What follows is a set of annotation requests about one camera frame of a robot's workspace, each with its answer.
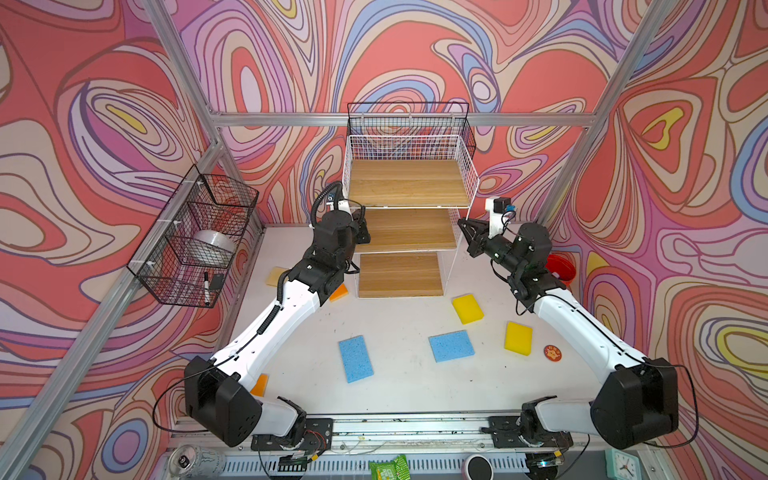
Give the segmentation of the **white wire wooden shelf rack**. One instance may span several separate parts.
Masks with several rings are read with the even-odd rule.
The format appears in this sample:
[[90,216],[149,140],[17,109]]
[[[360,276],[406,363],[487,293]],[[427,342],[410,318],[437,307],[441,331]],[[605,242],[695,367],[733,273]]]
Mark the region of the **white wire wooden shelf rack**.
[[476,198],[474,142],[460,134],[351,134],[345,192],[366,208],[371,240],[357,249],[363,299],[445,293]]

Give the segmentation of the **blue sponge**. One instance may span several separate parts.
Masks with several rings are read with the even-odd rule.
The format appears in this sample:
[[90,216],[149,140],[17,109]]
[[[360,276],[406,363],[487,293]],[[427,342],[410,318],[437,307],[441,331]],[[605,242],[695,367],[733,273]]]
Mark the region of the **blue sponge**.
[[374,375],[373,366],[363,336],[356,336],[339,343],[346,381],[354,383]]
[[431,336],[429,345],[437,363],[467,358],[475,354],[466,330]]

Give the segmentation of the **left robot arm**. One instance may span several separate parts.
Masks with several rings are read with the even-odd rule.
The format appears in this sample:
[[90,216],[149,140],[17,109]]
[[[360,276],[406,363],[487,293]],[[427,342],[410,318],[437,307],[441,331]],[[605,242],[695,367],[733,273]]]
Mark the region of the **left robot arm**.
[[301,260],[283,272],[274,300],[234,340],[209,359],[194,357],[183,376],[186,414],[225,445],[252,435],[300,442],[302,410],[279,398],[266,400],[252,390],[271,358],[297,329],[358,272],[355,249],[371,237],[366,209],[350,201],[325,212],[312,226],[313,238]]

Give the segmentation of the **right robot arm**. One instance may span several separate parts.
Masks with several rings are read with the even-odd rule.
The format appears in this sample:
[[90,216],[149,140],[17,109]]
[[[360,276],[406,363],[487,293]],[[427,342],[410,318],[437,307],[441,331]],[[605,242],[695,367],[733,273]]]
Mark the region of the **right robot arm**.
[[676,368],[627,344],[590,314],[546,263],[548,230],[524,223],[514,239],[501,220],[460,219],[468,254],[488,257],[506,270],[503,281],[516,301],[553,327],[586,362],[600,384],[592,400],[541,397],[523,404],[522,442],[538,446],[556,434],[597,435],[625,449],[671,434],[679,426]]

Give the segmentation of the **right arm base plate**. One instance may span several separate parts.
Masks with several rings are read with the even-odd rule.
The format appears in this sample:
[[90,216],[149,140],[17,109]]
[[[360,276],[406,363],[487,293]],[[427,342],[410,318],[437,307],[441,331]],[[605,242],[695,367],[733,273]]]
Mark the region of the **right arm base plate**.
[[540,423],[522,416],[490,416],[488,424],[480,432],[491,437],[497,449],[512,448],[555,448],[568,450],[573,446],[572,436],[567,432],[545,430]]

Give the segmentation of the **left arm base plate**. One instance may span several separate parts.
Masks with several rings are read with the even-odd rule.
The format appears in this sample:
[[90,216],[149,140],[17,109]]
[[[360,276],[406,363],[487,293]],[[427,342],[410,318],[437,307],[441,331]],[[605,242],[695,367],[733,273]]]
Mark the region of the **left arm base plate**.
[[330,417],[300,419],[285,436],[253,435],[251,450],[256,452],[320,453],[332,446],[334,420]]

